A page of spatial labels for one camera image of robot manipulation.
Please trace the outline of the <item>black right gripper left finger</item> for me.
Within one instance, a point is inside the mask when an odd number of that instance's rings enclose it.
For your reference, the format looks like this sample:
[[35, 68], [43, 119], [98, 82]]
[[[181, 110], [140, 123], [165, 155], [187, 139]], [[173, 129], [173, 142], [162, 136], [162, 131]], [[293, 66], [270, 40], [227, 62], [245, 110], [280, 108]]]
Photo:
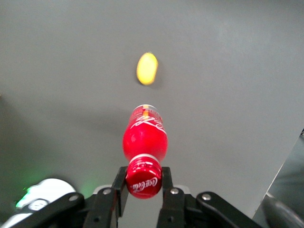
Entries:
[[89, 210], [85, 228], [117, 228], [118, 220], [123, 216], [129, 191], [126, 186], [127, 167], [121, 167], [111, 185], [103, 187], [95, 195], [93, 206]]

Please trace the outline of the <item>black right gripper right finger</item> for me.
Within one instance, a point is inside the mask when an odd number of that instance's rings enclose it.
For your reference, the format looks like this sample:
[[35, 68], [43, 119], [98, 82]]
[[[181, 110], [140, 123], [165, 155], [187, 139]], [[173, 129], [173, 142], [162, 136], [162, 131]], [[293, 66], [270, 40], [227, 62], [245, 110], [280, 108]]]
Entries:
[[162, 207], [157, 228], [183, 228], [185, 226], [185, 195], [182, 189], [173, 186], [171, 170], [162, 168]]

